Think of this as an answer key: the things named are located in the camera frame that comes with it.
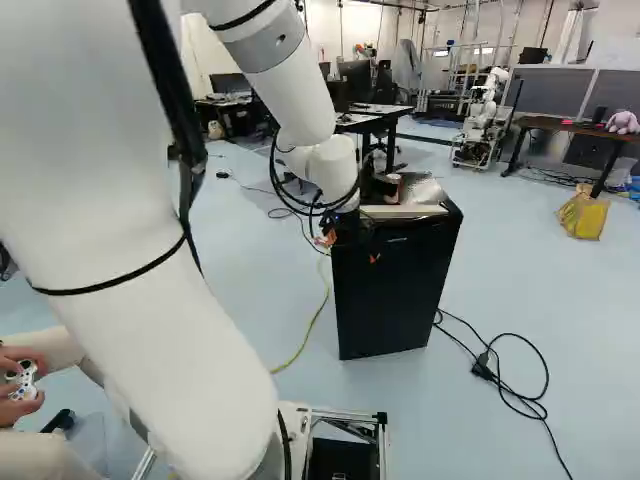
yellow cable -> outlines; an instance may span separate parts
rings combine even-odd
[[[307,328],[307,333],[304,336],[304,341],[302,342],[302,345],[300,345],[300,348],[298,348],[298,351],[295,353],[293,357],[291,357],[285,363],[271,370],[270,371],[271,375],[277,375],[278,373],[283,372],[284,370],[289,368],[291,365],[293,365],[293,363],[300,357],[300,355],[302,355],[302,352],[304,351],[305,347],[307,346],[307,342],[309,341],[309,337],[311,336],[311,331],[313,330],[313,326],[315,325],[316,320],[318,320],[320,313],[322,313],[322,310],[327,305],[327,302],[329,301],[329,295],[331,295],[331,284],[329,283],[327,278],[324,276],[324,272],[322,271],[322,261],[324,259],[325,259],[324,256],[318,259],[318,273],[320,274],[320,277],[322,278],[322,281],[324,282],[324,286],[325,286],[324,299],[322,300],[320,307],[318,307],[318,310],[316,310],[316,313],[311,318],[311,322],[309,322],[309,328]]]

computer monitor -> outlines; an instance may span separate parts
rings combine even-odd
[[[347,82],[346,80],[327,80],[327,89],[331,100],[333,101],[333,107],[338,113],[349,113],[349,100],[347,99]]]
[[[329,73],[331,73],[331,62],[320,62],[318,65],[320,65],[320,71],[326,80],[329,77]]]
[[[250,92],[251,84],[241,73],[209,75],[211,86],[216,93]]]
[[[371,101],[371,61],[356,60],[338,64],[338,72],[347,79],[347,97],[351,102],[367,103]]]

metal frame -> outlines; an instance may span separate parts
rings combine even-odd
[[[332,410],[332,409],[320,409],[309,408],[300,406],[296,409],[297,412],[302,415],[311,414],[311,428],[318,423],[326,423],[334,428],[337,428],[345,433],[353,435],[360,441],[365,441],[371,445],[377,447],[378,453],[378,480],[387,480],[389,476],[388,472],[388,449],[389,449],[389,431],[386,421],[386,413],[378,412],[375,414],[348,410]],[[362,426],[373,427],[373,436],[364,435],[359,428]],[[157,455],[151,447],[148,447],[145,451],[135,473],[131,477],[131,480],[145,480],[151,474],[151,470],[157,460]],[[308,468],[308,462],[310,457],[307,455],[305,459],[305,471]]]

white game controller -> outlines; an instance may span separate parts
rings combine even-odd
[[[21,373],[9,371],[4,374],[4,378],[8,383],[20,387],[9,395],[9,398],[16,402],[20,400],[35,400],[38,396],[38,390],[33,383],[35,382],[38,366],[33,360],[20,360],[18,363],[23,369]]]

black desk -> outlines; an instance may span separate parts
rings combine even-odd
[[[249,97],[229,100],[196,100],[196,111],[204,132],[209,130],[209,122],[218,120],[225,129],[227,137],[246,134],[251,129],[253,100]]]
[[[398,119],[413,112],[414,107],[408,105],[377,105],[373,103],[356,103],[349,106],[349,114],[367,115],[378,117],[382,122],[376,128],[363,132],[362,158],[369,152],[371,146],[371,133],[381,130],[389,131],[387,143],[387,168],[386,173],[393,172],[396,157],[396,137]]]
[[[611,173],[616,160],[622,153],[622,148],[624,147],[624,145],[626,143],[640,143],[640,135],[620,135],[618,133],[609,133],[604,129],[591,128],[589,126],[575,123],[565,125],[562,123],[562,118],[558,117],[549,117],[545,115],[525,115],[524,117],[516,120],[515,123],[521,128],[520,135],[518,136],[518,140],[516,141],[516,146],[513,150],[513,154],[511,155],[511,160],[509,160],[509,166],[501,174],[503,177],[508,177],[512,173],[518,171],[518,169],[521,167],[518,162],[520,150],[522,150],[522,144],[524,143],[524,139],[527,136],[527,132],[532,129],[571,132],[575,133],[576,135],[588,135],[591,137],[601,137],[611,140],[614,145],[613,152],[611,154],[611,157],[607,161],[600,179],[593,187],[591,198],[598,198],[598,195],[600,195],[600,193],[604,189],[605,182],[607,181],[607,178],[609,177],[609,174]]]
[[[362,135],[362,156],[371,149],[371,134],[389,128],[389,119],[380,115],[362,115],[359,113],[336,113],[336,133],[357,133]],[[395,153],[395,133],[393,135],[393,151]],[[389,132],[389,145],[391,145],[391,132]],[[387,155],[386,173],[393,171],[395,155]]]

